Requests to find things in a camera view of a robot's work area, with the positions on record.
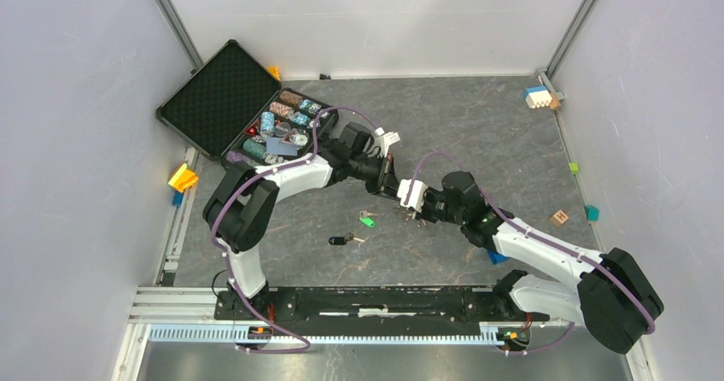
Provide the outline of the keyring with bunch of keys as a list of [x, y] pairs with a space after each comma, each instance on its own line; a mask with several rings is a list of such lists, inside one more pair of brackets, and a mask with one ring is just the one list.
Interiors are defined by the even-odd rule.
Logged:
[[405, 226], [413, 224], [418, 228], [422, 228], [428, 224], [428, 222], [420, 216], [420, 213], [414, 209], [398, 208], [395, 210], [395, 214], [397, 215], [399, 221]]

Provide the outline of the key with green tag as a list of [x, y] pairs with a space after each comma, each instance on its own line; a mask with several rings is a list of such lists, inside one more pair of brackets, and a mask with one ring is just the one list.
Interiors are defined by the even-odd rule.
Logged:
[[375, 228], [377, 223], [373, 218], [374, 214], [368, 211], [359, 212], [359, 221], [368, 228]]

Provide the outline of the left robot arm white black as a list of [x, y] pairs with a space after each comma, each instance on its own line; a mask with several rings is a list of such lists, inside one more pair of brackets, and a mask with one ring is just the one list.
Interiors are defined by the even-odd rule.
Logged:
[[395, 198], [400, 183], [390, 149], [399, 141], [396, 132], [372, 131], [350, 122], [338, 137], [313, 142], [312, 151], [299, 159], [265, 167], [240, 162], [226, 170], [202, 216], [210, 227], [213, 245], [225, 258], [240, 313], [258, 319], [268, 308], [268, 296], [262, 291], [268, 282], [258, 244], [276, 204], [347, 178], [363, 181], [372, 195]]

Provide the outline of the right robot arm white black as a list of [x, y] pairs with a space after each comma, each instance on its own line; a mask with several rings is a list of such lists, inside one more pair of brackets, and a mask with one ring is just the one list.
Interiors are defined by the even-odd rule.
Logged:
[[419, 219], [459, 226], [474, 246], [546, 274], [515, 273], [506, 280], [493, 296], [499, 317], [526, 312], [565, 319], [621, 355], [655, 331], [663, 301], [627, 251], [602, 253], [546, 234], [496, 206], [469, 172], [447, 174], [440, 190], [405, 179], [398, 197]]

